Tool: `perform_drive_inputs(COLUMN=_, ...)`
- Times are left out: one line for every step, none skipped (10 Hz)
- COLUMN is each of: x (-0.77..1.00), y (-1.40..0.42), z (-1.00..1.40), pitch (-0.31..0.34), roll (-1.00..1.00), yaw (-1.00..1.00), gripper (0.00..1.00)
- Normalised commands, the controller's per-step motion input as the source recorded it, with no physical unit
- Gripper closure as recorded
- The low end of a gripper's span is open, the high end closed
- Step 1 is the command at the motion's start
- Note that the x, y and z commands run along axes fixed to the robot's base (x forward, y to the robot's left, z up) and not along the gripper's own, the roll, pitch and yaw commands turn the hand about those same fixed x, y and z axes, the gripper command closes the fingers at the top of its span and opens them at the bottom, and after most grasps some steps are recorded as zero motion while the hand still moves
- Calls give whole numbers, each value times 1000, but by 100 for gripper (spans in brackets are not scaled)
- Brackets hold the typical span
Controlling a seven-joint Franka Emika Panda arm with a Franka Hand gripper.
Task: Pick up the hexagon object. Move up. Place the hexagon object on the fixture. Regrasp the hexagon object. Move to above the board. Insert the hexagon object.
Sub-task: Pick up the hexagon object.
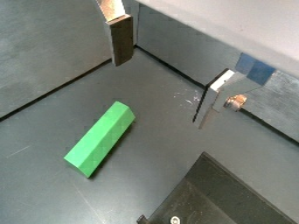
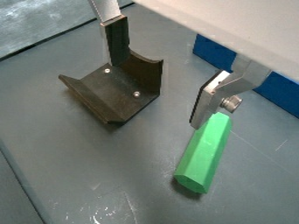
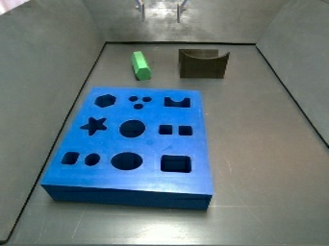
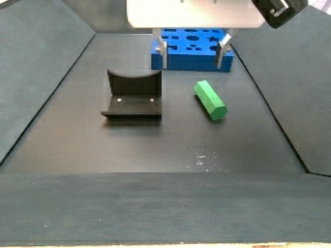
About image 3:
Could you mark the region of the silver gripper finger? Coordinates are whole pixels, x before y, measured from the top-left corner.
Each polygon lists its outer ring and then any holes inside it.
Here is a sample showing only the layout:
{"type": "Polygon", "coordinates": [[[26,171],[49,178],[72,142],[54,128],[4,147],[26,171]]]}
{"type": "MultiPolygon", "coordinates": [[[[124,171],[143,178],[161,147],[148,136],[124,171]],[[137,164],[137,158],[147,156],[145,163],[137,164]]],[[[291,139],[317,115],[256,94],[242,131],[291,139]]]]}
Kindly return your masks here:
{"type": "Polygon", "coordinates": [[[184,10],[184,5],[186,5],[186,3],[187,3],[187,0],[182,0],[182,1],[178,3],[178,7],[176,7],[176,9],[178,9],[178,14],[176,14],[176,21],[178,21],[178,23],[180,23],[180,15],[182,15],[182,12],[183,12],[183,10],[184,10]]]}
{"type": "Polygon", "coordinates": [[[144,5],[144,1],[143,0],[135,0],[135,5],[136,5],[136,8],[140,12],[140,15],[141,15],[141,21],[144,22],[145,20],[145,5],[144,5]]]}

